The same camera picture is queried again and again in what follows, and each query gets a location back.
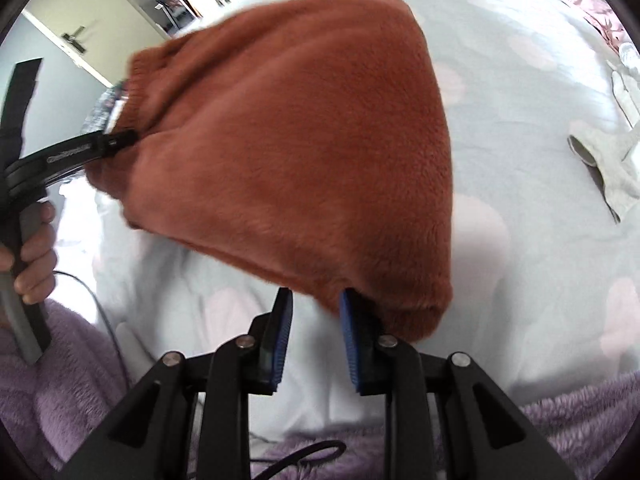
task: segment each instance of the triangular cutout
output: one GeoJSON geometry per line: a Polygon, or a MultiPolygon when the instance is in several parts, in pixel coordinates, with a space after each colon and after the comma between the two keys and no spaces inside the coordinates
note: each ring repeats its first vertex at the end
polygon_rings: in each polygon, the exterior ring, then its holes
{"type": "Polygon", "coordinates": [[[483,384],[474,386],[474,395],[492,448],[501,449],[524,440],[524,430],[483,384]]]}
{"type": "Polygon", "coordinates": [[[144,446],[149,423],[154,414],[159,394],[160,384],[151,384],[129,413],[126,413],[114,430],[111,431],[109,438],[136,449],[144,446]]]}

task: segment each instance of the purple fleece fabric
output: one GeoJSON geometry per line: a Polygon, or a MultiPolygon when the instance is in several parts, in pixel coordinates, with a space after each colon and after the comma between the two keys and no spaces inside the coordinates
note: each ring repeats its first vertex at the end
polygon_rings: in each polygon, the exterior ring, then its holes
{"type": "MultiPolygon", "coordinates": [[[[525,406],[522,411],[575,471],[578,480],[592,480],[616,452],[640,412],[640,372],[555,399],[541,400],[525,406]]],[[[342,440],[347,445],[347,451],[338,460],[313,469],[289,467],[274,478],[382,480],[382,427],[321,436],[295,435],[272,447],[264,458],[279,460],[302,447],[329,439],[342,440]]],[[[263,469],[263,465],[255,465],[254,473],[263,469]]]]}
{"type": "Polygon", "coordinates": [[[126,391],[111,341],[82,317],[46,302],[51,345],[27,365],[0,329],[0,417],[43,479],[76,452],[126,391]]]}

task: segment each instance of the mattress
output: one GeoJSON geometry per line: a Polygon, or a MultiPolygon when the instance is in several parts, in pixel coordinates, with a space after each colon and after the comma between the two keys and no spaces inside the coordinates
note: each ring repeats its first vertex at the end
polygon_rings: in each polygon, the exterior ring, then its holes
{"type": "MultiPolygon", "coordinates": [[[[630,129],[611,89],[620,60],[559,0],[404,1],[428,42],[454,163],[454,300],[417,347],[468,352],[518,403],[635,370],[640,210],[616,224],[566,141],[585,125],[630,129]]],[[[142,355],[213,351],[270,309],[276,285],[129,229],[108,197],[84,202],[100,217],[98,296],[142,355]]],[[[284,380],[251,398],[252,431],[278,439],[382,416],[382,399],[353,391],[338,320],[295,294],[284,380]]]]}

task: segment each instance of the gray handle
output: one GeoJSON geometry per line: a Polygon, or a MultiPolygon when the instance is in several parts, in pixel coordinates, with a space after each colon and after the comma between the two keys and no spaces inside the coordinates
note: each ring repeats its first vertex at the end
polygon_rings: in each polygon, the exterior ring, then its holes
{"type": "MultiPolygon", "coordinates": [[[[39,202],[33,203],[20,213],[20,231],[22,241],[31,238],[42,224],[39,202]]],[[[16,274],[21,272],[19,266],[20,255],[16,254],[16,274]]],[[[14,336],[22,357],[28,364],[34,364],[46,350],[50,341],[50,335],[40,334],[34,330],[42,331],[44,324],[44,309],[42,304],[25,305],[22,298],[14,289],[14,274],[11,272],[0,272],[0,297],[9,324],[14,331],[14,336]]]]}

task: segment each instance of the gray wall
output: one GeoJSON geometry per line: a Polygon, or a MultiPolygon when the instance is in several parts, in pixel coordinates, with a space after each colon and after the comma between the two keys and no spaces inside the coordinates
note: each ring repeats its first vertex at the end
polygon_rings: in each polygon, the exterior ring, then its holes
{"type": "MultiPolygon", "coordinates": [[[[38,86],[27,111],[22,156],[79,135],[85,117],[105,87],[49,41],[29,20],[19,16],[0,45],[0,110],[15,63],[42,57],[38,86]]],[[[54,187],[58,212],[63,199],[54,187]]]]}

